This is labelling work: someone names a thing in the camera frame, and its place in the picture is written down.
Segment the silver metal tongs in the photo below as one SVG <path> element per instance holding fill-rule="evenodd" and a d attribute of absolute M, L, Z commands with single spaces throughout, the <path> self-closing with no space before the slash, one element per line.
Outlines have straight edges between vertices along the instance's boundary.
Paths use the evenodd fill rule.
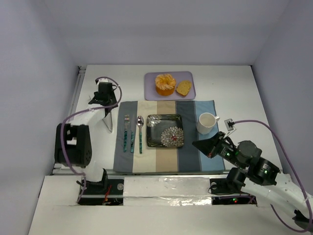
<path fill-rule="evenodd" d="M 113 120 L 112 120 L 112 112 L 108 112 L 108 114 L 102 119 L 103 123 L 107 127 L 109 132 L 113 132 Z"/>

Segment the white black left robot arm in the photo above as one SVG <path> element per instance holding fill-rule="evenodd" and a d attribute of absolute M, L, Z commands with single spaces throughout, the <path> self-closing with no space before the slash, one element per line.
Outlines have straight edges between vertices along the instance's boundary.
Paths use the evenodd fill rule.
<path fill-rule="evenodd" d="M 88 180 L 83 171 L 92 160 L 91 129 L 107 116 L 112 109 L 117 108 L 122 98 L 120 85 L 109 77 L 99 77 L 95 80 L 97 91 L 88 102 L 86 109 L 71 114 L 58 124 L 56 128 L 54 160 L 70 168 L 76 176 L 82 177 L 80 196 L 91 185 L 100 185 L 106 190 L 106 179 L 97 182 Z"/>

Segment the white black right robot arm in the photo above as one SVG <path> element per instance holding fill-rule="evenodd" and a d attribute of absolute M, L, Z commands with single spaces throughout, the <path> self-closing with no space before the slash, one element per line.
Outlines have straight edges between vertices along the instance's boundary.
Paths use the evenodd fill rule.
<path fill-rule="evenodd" d="M 295 184 L 279 167 L 263 158 L 262 150 L 252 141 L 241 141 L 235 145 L 224 132 L 192 143 L 208 158 L 222 157 L 234 167 L 225 178 L 212 180 L 209 193 L 215 196 L 250 194 L 270 203 L 272 209 L 279 208 L 291 216 L 301 229 L 313 231 L 313 197 L 303 186 Z"/>

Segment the yellow bread slice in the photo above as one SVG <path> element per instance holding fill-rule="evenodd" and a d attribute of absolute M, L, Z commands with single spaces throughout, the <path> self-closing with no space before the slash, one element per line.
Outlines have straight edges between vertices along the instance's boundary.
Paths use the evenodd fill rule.
<path fill-rule="evenodd" d="M 191 90 L 191 87 L 192 87 L 191 81 L 183 80 L 178 84 L 176 91 L 181 96 L 187 96 L 189 91 Z"/>

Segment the white ceramic mug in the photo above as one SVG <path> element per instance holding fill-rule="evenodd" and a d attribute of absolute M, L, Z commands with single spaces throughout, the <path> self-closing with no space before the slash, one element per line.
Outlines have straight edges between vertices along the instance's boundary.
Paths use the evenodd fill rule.
<path fill-rule="evenodd" d="M 212 131 L 219 120 L 219 116 L 214 116 L 211 113 L 202 113 L 197 122 L 197 131 L 202 135 L 206 135 Z"/>

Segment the lavender plastic tray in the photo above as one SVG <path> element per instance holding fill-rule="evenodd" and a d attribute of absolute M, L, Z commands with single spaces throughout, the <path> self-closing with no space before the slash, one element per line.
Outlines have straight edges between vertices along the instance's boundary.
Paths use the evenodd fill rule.
<path fill-rule="evenodd" d="M 187 96 L 181 96 L 176 91 L 169 96 L 159 95 L 156 91 L 155 78 L 159 74 L 171 74 L 177 82 L 177 85 L 184 80 L 192 83 L 191 90 Z M 194 85 L 193 75 L 189 71 L 170 71 L 170 72 L 149 72 L 144 75 L 144 97 L 148 101 L 164 101 L 164 100 L 193 100 L 196 97 L 196 89 Z"/>

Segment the black floral square plate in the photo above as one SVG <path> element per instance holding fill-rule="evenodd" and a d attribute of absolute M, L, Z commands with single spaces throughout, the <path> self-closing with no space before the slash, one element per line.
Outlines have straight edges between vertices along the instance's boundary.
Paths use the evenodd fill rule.
<path fill-rule="evenodd" d="M 148 115 L 146 143 L 148 147 L 182 147 L 184 145 L 184 130 L 181 115 Z"/>

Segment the striped cloth placemat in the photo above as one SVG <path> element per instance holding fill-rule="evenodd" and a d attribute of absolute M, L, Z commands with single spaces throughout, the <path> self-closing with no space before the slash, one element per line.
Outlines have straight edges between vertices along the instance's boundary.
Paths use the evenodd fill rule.
<path fill-rule="evenodd" d="M 212 159 L 192 145 L 207 135 L 196 125 L 200 115 L 215 115 L 211 101 L 126 101 L 120 103 L 113 169 L 121 173 L 215 172 L 225 169 L 221 157 Z"/>

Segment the round orange bundt cake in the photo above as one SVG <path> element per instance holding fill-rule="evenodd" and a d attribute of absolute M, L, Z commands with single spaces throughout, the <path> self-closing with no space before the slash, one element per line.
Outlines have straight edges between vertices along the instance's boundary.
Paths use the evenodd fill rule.
<path fill-rule="evenodd" d="M 155 78 L 156 92 L 161 96 L 169 96 L 174 93 L 176 79 L 169 73 L 159 74 Z"/>

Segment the foil covered white panel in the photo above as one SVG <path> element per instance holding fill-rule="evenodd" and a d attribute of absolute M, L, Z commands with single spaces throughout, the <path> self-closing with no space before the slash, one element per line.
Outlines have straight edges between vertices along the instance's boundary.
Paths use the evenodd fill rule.
<path fill-rule="evenodd" d="M 206 177 L 126 177 L 124 206 L 207 206 L 212 204 Z"/>

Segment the aluminium frame rail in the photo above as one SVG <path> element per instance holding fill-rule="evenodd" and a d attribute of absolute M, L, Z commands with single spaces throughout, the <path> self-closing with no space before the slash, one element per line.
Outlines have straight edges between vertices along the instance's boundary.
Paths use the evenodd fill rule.
<path fill-rule="evenodd" d="M 74 87 L 74 91 L 73 91 L 72 96 L 71 96 L 70 105 L 69 105 L 69 109 L 68 109 L 68 113 L 67 113 L 66 117 L 75 113 L 78 99 L 79 99 L 79 94 L 80 94 L 83 80 L 85 77 L 86 69 L 87 69 L 87 65 L 78 66 L 78 74 L 77 74 L 77 78 L 76 78 L 76 82 L 75 82 L 75 87 Z M 68 167 L 65 167 L 65 169 L 62 169 L 61 164 L 55 163 L 53 166 L 53 170 L 52 170 L 50 175 L 55 175 L 55 174 L 65 175 L 65 174 L 72 174 L 72 172 Z"/>

